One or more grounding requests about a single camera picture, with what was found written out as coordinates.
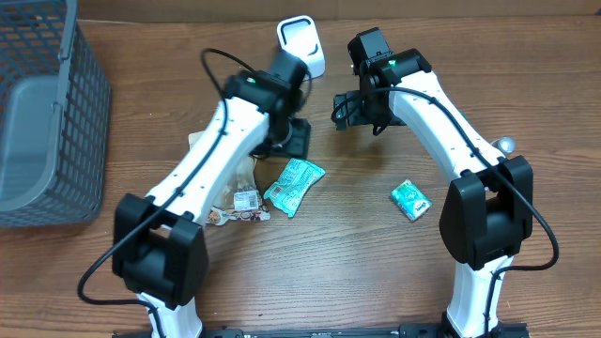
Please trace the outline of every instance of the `basket handle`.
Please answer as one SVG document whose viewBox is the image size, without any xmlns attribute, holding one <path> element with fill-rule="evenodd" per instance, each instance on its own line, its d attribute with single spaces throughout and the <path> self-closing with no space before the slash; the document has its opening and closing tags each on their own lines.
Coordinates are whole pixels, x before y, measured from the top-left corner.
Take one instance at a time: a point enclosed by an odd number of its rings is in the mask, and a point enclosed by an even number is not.
<svg viewBox="0 0 601 338">
<path fill-rule="evenodd" d="M 63 28 L 63 38 L 60 41 L 60 52 L 58 61 L 63 63 L 71 57 L 71 47 L 75 36 L 75 25 L 77 24 L 77 0 L 65 0 L 67 4 L 67 16 Z"/>
</svg>

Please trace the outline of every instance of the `gray basket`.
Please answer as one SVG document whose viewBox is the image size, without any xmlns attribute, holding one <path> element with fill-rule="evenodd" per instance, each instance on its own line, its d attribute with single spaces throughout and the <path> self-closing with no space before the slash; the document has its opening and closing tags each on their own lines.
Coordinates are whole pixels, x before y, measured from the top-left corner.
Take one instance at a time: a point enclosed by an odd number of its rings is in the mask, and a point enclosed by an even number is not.
<svg viewBox="0 0 601 338">
<path fill-rule="evenodd" d="M 77 0 L 0 0 L 0 226 L 98 216 L 110 98 Z"/>
</svg>

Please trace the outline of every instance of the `teal package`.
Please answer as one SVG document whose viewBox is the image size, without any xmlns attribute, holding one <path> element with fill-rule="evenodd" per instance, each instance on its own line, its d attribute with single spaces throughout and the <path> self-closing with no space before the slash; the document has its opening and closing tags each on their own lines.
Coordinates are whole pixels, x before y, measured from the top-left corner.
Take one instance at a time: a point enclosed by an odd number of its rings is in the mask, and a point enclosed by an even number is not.
<svg viewBox="0 0 601 338">
<path fill-rule="evenodd" d="M 391 197 L 412 222 L 432 207 L 432 202 L 408 179 L 391 192 Z"/>
<path fill-rule="evenodd" d="M 294 217 L 309 188 L 325 174 L 325 170 L 309 161 L 292 159 L 263 198 L 270 199 L 288 217 Z"/>
</svg>

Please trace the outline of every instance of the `wooden surface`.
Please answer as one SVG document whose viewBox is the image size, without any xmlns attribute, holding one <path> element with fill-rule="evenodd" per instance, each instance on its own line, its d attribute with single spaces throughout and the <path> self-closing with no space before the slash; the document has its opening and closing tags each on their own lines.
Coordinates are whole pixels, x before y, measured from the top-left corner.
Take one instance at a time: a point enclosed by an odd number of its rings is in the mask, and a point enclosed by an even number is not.
<svg viewBox="0 0 601 338">
<path fill-rule="evenodd" d="M 0 336 L 109 337 L 148 329 L 137 306 L 95 307 L 75 286 L 112 243 L 113 212 L 126 192 L 144 195 L 205 128 L 217 95 L 198 53 L 214 47 L 264 69 L 276 23 L 86 25 L 114 89 L 106 203 L 90 225 L 0 231 Z M 313 125 L 310 160 L 327 174 L 289 220 L 209 227 L 211 272 L 197 310 L 209 328 L 246 330 L 390 327 L 435 322 L 448 305 L 454 264 L 439 235 L 446 185 L 407 128 L 336 132 L 332 96 L 354 89 L 346 45 L 379 26 L 395 51 L 416 47 L 446 93 L 488 140 L 516 137 L 534 176 L 534 201 L 559 239 L 560 263 L 507 275 L 500 317 L 532 337 L 599 337 L 601 324 L 601 21 L 598 17 L 414 19 L 317 23 L 327 60 L 299 116 Z M 220 79 L 239 68 L 213 56 Z M 263 191 L 285 166 L 255 169 Z M 434 202 L 410 223 L 389 199 L 411 179 Z M 539 226 L 516 261 L 551 255 Z M 86 288 L 133 298 L 108 265 Z"/>
<path fill-rule="evenodd" d="M 80 0 L 80 18 L 128 23 L 593 15 L 601 0 Z"/>
</svg>

